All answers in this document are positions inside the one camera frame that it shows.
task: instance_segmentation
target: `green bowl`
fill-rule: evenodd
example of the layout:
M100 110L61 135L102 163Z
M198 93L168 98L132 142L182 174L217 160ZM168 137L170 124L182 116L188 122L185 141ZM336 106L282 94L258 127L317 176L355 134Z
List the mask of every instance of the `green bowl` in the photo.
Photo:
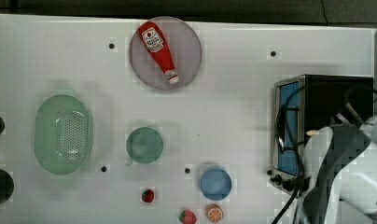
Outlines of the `green bowl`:
M163 151L160 134L144 127L133 131L127 140L127 151L131 159L138 163L151 163L159 158Z
M88 108L70 95L56 95L44 102L35 119L35 156L55 175L69 175L80 168L92 149L92 119Z

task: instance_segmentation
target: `bottle cap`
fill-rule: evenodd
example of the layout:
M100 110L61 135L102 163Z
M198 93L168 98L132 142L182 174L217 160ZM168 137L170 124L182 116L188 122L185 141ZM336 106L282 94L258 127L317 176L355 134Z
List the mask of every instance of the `bottle cap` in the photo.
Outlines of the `bottle cap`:
M171 85L176 84L178 81L179 81L179 77L173 77L169 79L169 83L171 83Z

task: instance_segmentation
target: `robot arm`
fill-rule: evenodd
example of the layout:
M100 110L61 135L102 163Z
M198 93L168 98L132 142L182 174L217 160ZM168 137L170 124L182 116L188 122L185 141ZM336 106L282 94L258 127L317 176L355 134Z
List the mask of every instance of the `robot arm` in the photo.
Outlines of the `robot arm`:
M327 127L308 142L302 160L310 187L298 199L294 223L336 223L339 200L377 223L376 127L367 134L355 126Z

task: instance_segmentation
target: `microwave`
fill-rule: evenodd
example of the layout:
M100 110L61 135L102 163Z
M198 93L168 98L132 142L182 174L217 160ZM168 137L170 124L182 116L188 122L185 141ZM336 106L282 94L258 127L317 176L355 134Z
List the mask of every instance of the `microwave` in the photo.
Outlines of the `microwave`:
M305 144L317 130L346 122L358 125L372 117L372 88L372 77L301 75L275 83L272 169L268 171L272 185L293 192L297 155L302 158Z

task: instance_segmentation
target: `ketchup label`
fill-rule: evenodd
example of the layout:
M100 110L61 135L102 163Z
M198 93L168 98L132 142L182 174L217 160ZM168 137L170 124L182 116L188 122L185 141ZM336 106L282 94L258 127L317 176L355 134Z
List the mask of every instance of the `ketchup label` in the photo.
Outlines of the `ketchup label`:
M173 77L177 77L177 72L176 70L168 70L165 72L165 75L168 79L171 79Z
M142 37L143 37L143 40L146 44L146 47L151 51L151 52L157 52L159 51L160 49L163 48L163 40L162 38L159 36L159 34L157 34L156 30L151 27L147 30L145 30L143 33L142 33Z

